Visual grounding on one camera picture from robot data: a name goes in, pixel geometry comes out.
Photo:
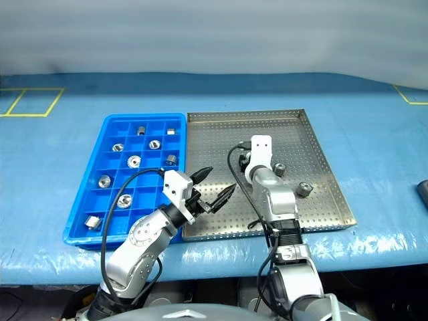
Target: white wall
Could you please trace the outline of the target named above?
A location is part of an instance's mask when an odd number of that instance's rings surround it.
[[[0,0],[0,72],[336,72],[428,88],[427,0]]]

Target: blue plastic tray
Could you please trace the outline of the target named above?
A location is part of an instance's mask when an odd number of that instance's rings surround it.
[[[146,134],[137,135],[139,126],[146,128]],[[167,129],[174,128],[175,135],[167,135]],[[85,249],[98,249],[101,246],[102,229],[105,217],[119,188],[131,175],[146,168],[164,168],[184,171],[186,164],[186,119],[182,114],[120,114],[111,115],[104,120],[94,150],[70,216],[68,217],[63,239],[67,244]],[[159,140],[158,150],[151,150],[151,140]],[[114,144],[122,143],[124,150],[114,152]],[[167,166],[168,155],[178,157],[178,166]],[[140,168],[128,167],[128,158],[132,155],[141,157]],[[98,180],[108,175],[112,182],[108,188],[100,188]],[[135,178],[123,194],[132,195],[132,204],[127,209],[114,210],[108,230],[108,247],[119,246],[128,235],[134,222],[153,212],[160,204],[169,204],[163,195],[163,180],[156,173],[145,173]],[[97,230],[88,229],[84,223],[89,215],[102,219]],[[178,242],[181,231],[173,239]]]

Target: blue tablecloth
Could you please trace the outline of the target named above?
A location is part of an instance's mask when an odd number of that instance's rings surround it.
[[[428,179],[428,106],[408,104],[390,84],[334,74],[59,74],[3,77],[2,86],[66,91],[45,118],[0,118],[0,284],[100,281],[99,252],[64,244],[62,231],[104,117],[130,112],[305,108],[358,221],[304,236],[318,270],[428,262],[428,210],[415,190]],[[27,94],[19,113],[47,100]],[[3,98],[0,112],[10,106]],[[161,280],[254,276],[267,252],[262,237],[174,244],[161,255]]]

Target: stainless steel tray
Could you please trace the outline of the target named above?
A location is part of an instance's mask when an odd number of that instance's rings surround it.
[[[272,137],[272,164],[287,166],[285,184],[294,190],[300,182],[307,182],[314,188],[307,199],[297,199],[301,226],[306,231],[326,231],[356,224],[304,110],[191,113],[187,118],[186,171],[192,173],[202,167],[214,167],[197,187],[204,200],[214,200],[217,193],[234,183],[226,163],[229,149],[239,141],[250,140],[254,134],[267,134]],[[237,173],[239,153],[232,154]],[[228,204],[218,213],[202,215],[193,225],[186,225],[183,238],[259,235],[262,233],[260,224],[252,230],[247,228],[248,223],[256,219],[245,195],[237,187]]]

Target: metal nut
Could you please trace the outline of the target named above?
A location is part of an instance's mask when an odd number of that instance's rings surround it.
[[[112,150],[114,152],[121,152],[123,148],[124,148],[123,144],[119,143],[119,144],[114,144],[112,147]]]
[[[131,206],[132,203],[132,197],[129,194],[123,194],[119,197],[117,206],[120,209],[127,209],[129,206]]]
[[[86,219],[85,225],[88,227],[88,229],[97,229],[100,226],[101,222],[102,222],[101,218],[90,215]]]
[[[148,147],[150,149],[159,149],[161,147],[161,142],[159,140],[152,140],[149,142]]]
[[[286,166],[282,163],[275,164],[274,173],[276,176],[283,177],[286,172]]]
[[[137,136],[142,136],[146,134],[146,128],[144,126],[140,126],[138,127],[137,131],[136,131],[136,135]]]
[[[167,160],[165,161],[165,164],[168,166],[176,166],[179,163],[179,159],[175,155],[168,155]]]
[[[314,188],[310,184],[301,182],[296,189],[296,193],[301,197],[307,197],[309,196],[310,192],[312,192],[312,189]]]
[[[128,166],[132,169],[137,169],[140,166],[141,158],[139,156],[131,156],[128,158]]]
[[[108,175],[102,175],[98,180],[98,186],[102,189],[106,189],[107,187],[110,186],[111,182],[112,180]]]

